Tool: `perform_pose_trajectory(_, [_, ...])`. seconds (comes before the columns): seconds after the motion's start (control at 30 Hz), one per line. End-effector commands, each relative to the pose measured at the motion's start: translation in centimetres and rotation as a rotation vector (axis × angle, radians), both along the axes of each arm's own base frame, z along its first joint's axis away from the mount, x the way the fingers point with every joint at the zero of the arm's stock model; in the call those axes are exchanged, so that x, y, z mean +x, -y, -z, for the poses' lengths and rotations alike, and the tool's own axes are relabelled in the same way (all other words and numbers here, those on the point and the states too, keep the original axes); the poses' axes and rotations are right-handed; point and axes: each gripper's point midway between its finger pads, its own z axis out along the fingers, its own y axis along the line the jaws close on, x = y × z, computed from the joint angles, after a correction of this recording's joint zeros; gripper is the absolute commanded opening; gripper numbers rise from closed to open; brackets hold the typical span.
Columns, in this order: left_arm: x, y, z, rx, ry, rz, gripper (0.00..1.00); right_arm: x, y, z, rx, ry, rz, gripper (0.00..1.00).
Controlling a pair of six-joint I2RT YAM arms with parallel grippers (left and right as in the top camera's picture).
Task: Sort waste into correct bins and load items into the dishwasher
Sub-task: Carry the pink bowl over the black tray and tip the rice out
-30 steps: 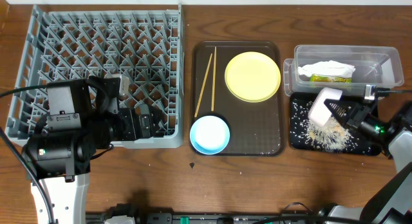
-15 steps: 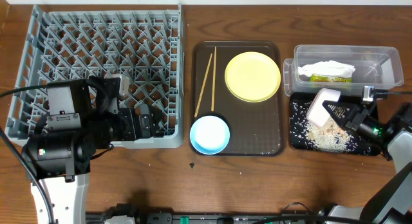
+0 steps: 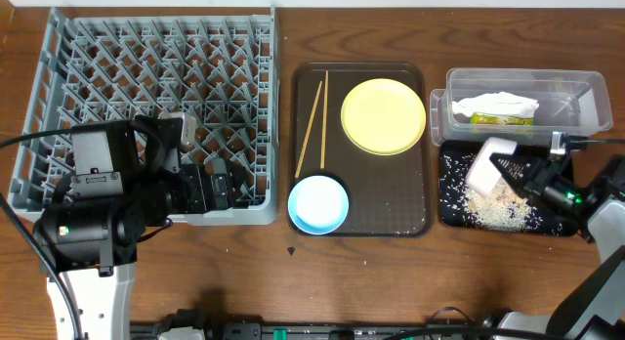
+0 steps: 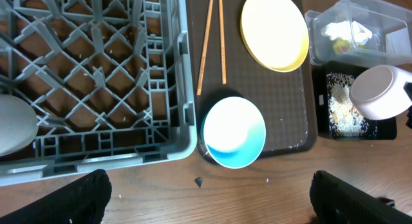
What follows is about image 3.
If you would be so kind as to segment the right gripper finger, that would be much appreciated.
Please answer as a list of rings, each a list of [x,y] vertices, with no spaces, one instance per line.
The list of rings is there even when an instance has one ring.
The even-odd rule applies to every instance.
[[[489,159],[503,176],[508,177],[526,177],[540,162],[537,157],[506,153],[493,153]]]
[[[525,186],[529,181],[529,176],[523,172],[513,174],[511,172],[501,172],[502,179],[512,189],[512,191],[521,198],[529,198],[529,193]]]

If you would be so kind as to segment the green orange snack wrapper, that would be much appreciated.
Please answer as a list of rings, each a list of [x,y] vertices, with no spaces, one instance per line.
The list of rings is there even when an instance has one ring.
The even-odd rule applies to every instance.
[[[470,118],[471,124],[483,125],[514,125],[514,126],[532,126],[532,118],[521,118],[512,115],[497,115],[475,112]]]

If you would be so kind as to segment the white napkin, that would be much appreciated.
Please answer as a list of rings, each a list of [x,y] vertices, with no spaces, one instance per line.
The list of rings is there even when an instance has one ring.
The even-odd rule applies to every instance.
[[[487,93],[452,102],[454,114],[472,117],[474,114],[503,115],[532,118],[539,108],[537,100],[507,92]]]

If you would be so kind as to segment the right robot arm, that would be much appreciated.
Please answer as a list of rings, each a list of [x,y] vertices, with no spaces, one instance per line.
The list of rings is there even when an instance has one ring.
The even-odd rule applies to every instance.
[[[550,159],[495,153],[490,161],[519,195],[553,211],[595,242],[600,266],[548,317],[506,314],[494,339],[624,337],[624,157],[615,155],[585,188]]]

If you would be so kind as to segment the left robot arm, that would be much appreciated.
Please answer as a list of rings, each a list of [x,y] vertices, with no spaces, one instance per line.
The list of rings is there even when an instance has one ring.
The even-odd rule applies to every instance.
[[[247,171],[217,157],[184,164],[192,119],[138,115],[74,126],[75,168],[53,191],[33,236],[54,272],[50,282],[60,337],[128,339],[137,246],[172,226],[173,214],[234,206]]]

